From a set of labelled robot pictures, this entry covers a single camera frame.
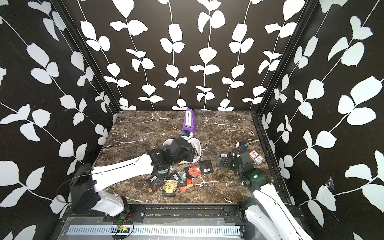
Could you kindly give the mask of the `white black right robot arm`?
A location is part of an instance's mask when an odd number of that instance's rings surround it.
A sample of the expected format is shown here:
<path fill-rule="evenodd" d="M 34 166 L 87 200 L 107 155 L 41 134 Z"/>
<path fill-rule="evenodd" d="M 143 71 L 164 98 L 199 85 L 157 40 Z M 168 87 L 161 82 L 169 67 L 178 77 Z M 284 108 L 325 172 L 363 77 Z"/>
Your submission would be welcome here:
<path fill-rule="evenodd" d="M 246 142 L 238 142 L 230 157 L 238 180 L 253 195 L 239 204 L 241 216 L 267 240 L 311 240 L 310 234 L 281 200 L 265 172 L 254 167 L 247 147 Z"/>

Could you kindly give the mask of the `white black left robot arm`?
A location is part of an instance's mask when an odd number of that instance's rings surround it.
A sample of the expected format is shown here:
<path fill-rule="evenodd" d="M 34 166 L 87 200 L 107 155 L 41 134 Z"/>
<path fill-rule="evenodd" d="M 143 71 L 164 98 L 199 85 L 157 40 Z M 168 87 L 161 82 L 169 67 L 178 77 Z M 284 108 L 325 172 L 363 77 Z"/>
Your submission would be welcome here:
<path fill-rule="evenodd" d="M 81 166 L 69 181 L 74 213 L 97 211 L 115 217 L 128 211 L 122 197 L 106 192 L 106 188 L 142 175 L 156 174 L 173 165 L 196 163 L 201 156 L 201 143 L 196 138 L 175 138 L 167 145 L 117 164 L 92 167 Z"/>

